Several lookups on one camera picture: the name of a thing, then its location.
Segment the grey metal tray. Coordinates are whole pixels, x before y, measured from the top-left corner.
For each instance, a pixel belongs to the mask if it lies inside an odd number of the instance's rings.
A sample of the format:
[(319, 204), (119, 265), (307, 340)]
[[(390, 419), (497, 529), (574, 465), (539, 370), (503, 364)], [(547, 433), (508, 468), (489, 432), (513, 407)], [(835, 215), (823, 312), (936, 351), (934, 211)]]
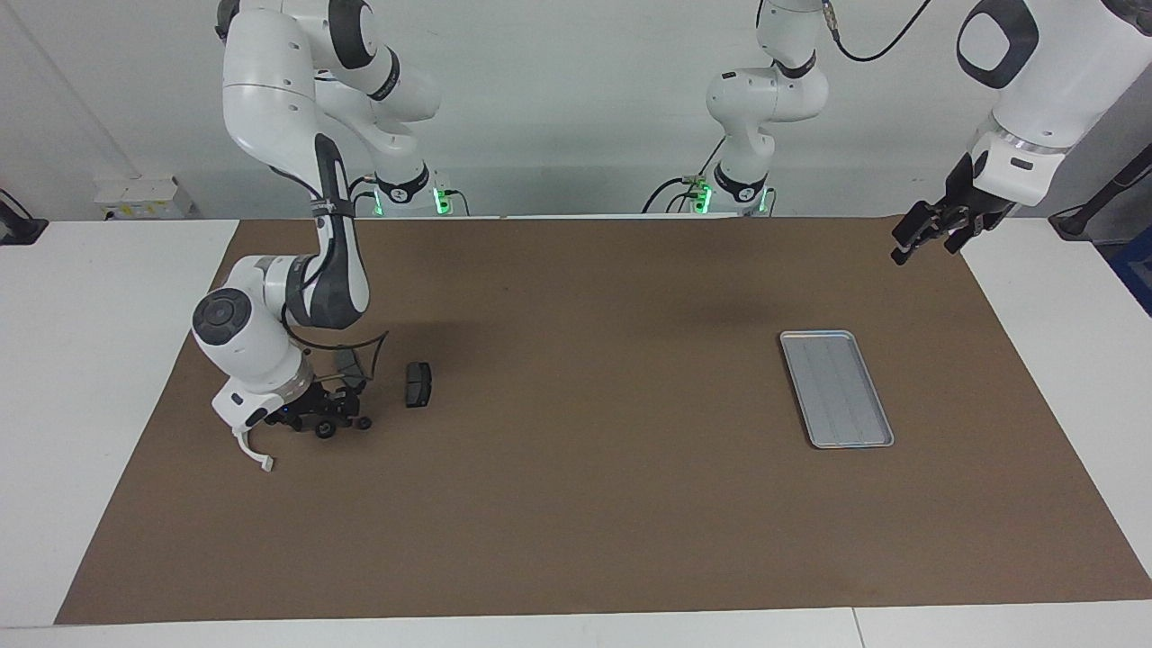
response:
[(811, 446), (893, 446), (896, 436), (850, 331), (786, 329), (778, 341)]

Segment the curved dark brake pad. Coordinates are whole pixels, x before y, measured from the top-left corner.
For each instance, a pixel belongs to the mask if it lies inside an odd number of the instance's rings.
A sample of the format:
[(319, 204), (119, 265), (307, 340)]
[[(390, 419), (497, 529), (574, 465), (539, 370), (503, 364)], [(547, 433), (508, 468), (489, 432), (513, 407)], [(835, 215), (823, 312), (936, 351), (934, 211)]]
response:
[(358, 353), (354, 349), (342, 349), (334, 353), (335, 369), (346, 389), (357, 394), (367, 385), (369, 376), (361, 364)]

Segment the black stand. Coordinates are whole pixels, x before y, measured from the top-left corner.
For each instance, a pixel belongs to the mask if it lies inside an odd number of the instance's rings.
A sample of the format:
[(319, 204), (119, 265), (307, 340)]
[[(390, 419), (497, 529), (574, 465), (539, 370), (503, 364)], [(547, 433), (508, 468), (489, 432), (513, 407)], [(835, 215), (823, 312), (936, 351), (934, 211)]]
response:
[(1059, 238), (1066, 241), (1089, 241), (1087, 225), (1112, 199), (1127, 193), (1139, 184), (1145, 178), (1152, 174), (1152, 142), (1144, 146), (1138, 155), (1129, 161), (1123, 169), (1111, 178), (1107, 184), (1102, 186), (1086, 202), (1079, 205), (1058, 211), (1048, 217), (1048, 224), (1053, 227)]

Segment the blue box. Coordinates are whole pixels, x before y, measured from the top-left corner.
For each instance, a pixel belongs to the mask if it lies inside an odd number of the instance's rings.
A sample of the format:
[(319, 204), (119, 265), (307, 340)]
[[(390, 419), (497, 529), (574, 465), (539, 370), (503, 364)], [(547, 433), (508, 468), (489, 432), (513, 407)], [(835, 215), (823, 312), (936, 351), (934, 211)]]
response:
[(1112, 254), (1108, 266), (1152, 319), (1152, 225)]

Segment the brown table mat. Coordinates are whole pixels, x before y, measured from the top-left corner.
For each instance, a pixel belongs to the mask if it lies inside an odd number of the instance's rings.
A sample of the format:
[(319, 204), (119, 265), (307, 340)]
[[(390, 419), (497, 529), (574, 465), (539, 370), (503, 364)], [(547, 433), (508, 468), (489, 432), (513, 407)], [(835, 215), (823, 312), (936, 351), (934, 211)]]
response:
[[(185, 340), (56, 620), (1152, 600), (967, 263), (893, 225), (363, 221), (373, 427), (257, 427), (263, 472)], [(856, 337), (893, 446), (811, 446), (786, 329)]]

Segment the white power box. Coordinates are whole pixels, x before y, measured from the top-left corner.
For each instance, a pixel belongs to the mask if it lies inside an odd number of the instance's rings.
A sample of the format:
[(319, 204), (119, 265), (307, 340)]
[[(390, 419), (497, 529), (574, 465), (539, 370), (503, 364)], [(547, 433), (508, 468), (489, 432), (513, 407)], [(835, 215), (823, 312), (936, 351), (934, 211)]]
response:
[(200, 210), (176, 178), (106, 180), (92, 205), (104, 221), (115, 219), (198, 219)]

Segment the white curved plastic bracket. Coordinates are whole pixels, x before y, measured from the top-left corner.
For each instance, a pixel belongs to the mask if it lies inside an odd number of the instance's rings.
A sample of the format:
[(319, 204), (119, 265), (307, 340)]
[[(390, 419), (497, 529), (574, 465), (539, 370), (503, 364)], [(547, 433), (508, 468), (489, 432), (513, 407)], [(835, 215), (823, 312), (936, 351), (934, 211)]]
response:
[(256, 464), (259, 464), (260, 470), (263, 470), (264, 473), (270, 473), (275, 468), (275, 459), (272, 455), (267, 453), (260, 453), (252, 447), (250, 436), (253, 429), (255, 429), (253, 425), (247, 425), (247, 424), (235, 425), (232, 429), (232, 434), (234, 439), (236, 440), (236, 444), (238, 444), (238, 451), (241, 451), (243, 455), (247, 455), (248, 459), (251, 459), (252, 461), (256, 461)]

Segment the black clamp mount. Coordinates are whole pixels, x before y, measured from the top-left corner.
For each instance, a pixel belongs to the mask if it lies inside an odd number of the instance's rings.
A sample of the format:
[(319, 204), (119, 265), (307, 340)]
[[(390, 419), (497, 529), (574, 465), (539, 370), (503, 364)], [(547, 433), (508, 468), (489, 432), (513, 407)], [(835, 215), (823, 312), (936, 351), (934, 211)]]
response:
[(5, 229), (0, 246), (29, 246), (41, 238), (50, 221), (33, 217), (12, 193), (0, 188), (0, 225)]

